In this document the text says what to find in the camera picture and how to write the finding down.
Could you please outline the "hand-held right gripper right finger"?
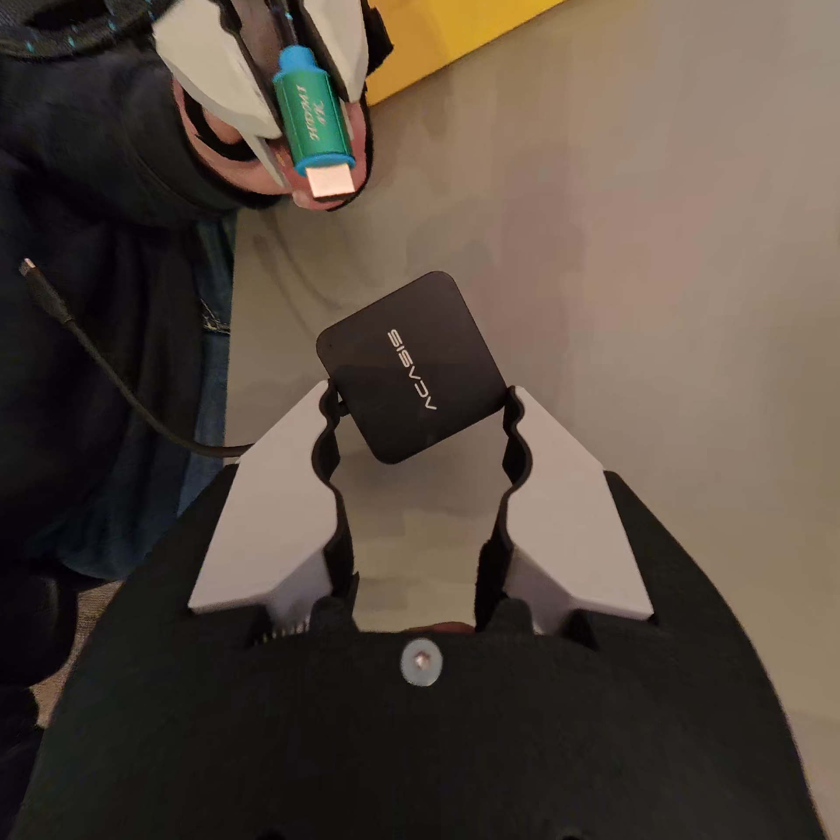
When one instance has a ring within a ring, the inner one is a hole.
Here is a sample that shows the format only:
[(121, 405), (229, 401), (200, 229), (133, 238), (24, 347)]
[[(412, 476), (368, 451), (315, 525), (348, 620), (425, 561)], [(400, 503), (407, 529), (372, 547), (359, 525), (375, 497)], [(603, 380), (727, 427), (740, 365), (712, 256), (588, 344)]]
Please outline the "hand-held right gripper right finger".
[(646, 622), (654, 608), (601, 462), (522, 386), (502, 424), (510, 487), (479, 554), (476, 629), (507, 599), (538, 634), (576, 611)]

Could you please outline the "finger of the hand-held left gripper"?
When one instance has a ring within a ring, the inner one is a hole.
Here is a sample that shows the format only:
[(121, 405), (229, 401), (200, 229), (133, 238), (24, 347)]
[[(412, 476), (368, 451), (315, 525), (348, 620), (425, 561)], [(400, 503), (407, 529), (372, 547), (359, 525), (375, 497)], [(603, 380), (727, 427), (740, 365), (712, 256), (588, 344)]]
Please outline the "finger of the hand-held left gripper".
[(300, 1), (299, 7), (312, 49), (341, 99), (359, 102), (370, 58), (362, 2)]
[(274, 181), (288, 182), (269, 141), (282, 135), (274, 95), (245, 45), (232, 2), (178, 1), (152, 25), (156, 51), (182, 88), (243, 138)]

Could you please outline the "person's left forearm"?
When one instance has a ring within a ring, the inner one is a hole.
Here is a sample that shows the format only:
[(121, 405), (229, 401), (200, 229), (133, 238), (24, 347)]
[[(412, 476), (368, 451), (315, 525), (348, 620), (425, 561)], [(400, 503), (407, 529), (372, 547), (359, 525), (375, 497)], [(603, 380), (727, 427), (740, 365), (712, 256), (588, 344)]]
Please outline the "person's left forearm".
[(1, 130), (5, 177), (122, 222), (177, 228), (251, 198), (202, 161), (169, 71), (133, 47), (57, 61), (3, 56)]

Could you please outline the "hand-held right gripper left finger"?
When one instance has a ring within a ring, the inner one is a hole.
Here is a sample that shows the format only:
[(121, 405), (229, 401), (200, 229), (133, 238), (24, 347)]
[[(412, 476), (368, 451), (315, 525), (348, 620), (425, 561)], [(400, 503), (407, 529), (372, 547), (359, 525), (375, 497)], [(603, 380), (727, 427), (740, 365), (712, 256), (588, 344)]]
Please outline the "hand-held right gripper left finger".
[(261, 606), (278, 630), (301, 631), (323, 597), (353, 602), (350, 526), (331, 483), (339, 422), (339, 395), (322, 381), (240, 457), (192, 612)]

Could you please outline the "person's jeans leg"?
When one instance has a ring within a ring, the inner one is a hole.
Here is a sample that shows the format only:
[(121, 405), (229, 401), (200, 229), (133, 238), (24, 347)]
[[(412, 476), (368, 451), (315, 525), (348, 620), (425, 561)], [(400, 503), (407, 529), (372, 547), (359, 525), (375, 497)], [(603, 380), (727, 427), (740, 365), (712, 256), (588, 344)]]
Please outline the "person's jeans leg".
[(185, 235), (202, 328), (201, 395), (193, 438), (222, 447), (226, 434), (228, 364), (234, 292), (237, 213), (195, 223)]

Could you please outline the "person's dark sweater torso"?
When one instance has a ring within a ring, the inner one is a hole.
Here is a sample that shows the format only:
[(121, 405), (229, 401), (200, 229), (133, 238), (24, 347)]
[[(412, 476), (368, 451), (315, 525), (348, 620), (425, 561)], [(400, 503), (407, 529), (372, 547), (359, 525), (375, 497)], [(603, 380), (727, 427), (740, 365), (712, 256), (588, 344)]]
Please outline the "person's dark sweater torso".
[(156, 433), (31, 297), (32, 259), (140, 403), (193, 438), (202, 328), (182, 227), (122, 222), (62, 195), (2, 209), (2, 598), (11, 574), (126, 577), (220, 468)]

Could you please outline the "yellow plastic bin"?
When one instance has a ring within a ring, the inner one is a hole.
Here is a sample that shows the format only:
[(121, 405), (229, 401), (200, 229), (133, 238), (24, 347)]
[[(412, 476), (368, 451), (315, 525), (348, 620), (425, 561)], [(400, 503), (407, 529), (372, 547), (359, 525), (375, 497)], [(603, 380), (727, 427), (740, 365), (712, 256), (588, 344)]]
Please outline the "yellow plastic bin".
[(540, 16), (559, 1), (377, 1), (394, 45), (367, 82), (367, 102), (390, 96)]

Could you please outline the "black usb adapter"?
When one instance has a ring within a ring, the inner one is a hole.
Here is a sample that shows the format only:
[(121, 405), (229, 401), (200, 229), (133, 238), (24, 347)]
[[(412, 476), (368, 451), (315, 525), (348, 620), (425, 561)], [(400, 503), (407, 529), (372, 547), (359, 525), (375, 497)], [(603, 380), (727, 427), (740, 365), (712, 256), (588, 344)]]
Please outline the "black usb adapter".
[(334, 429), (351, 415), (373, 455), (394, 465), (497, 413), (508, 386), (454, 279), (428, 272), (323, 330), (325, 428), (311, 465), (330, 478)]

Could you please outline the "person's left hand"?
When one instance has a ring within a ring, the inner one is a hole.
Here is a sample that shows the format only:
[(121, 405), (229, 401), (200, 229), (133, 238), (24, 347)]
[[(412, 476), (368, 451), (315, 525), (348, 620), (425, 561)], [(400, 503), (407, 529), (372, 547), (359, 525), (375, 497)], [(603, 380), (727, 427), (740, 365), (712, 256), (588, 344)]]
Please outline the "person's left hand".
[(359, 195), (369, 178), (372, 166), (371, 115), (365, 100), (348, 104), (346, 114), (352, 133), (353, 156), (356, 166), (352, 169), (353, 192), (348, 196), (339, 196), (332, 200), (318, 199), (312, 194), (305, 177), (294, 171), (288, 147), (283, 140), (269, 147), (273, 153), (284, 183), (279, 184), (271, 172), (257, 159), (252, 161), (234, 161), (219, 154), (208, 146), (193, 124), (186, 110), (185, 92), (177, 80), (171, 81), (172, 95), (182, 119), (185, 136), (197, 158), (206, 169), (243, 193), (262, 196), (289, 196), (298, 207), (310, 211), (331, 212), (346, 206)]

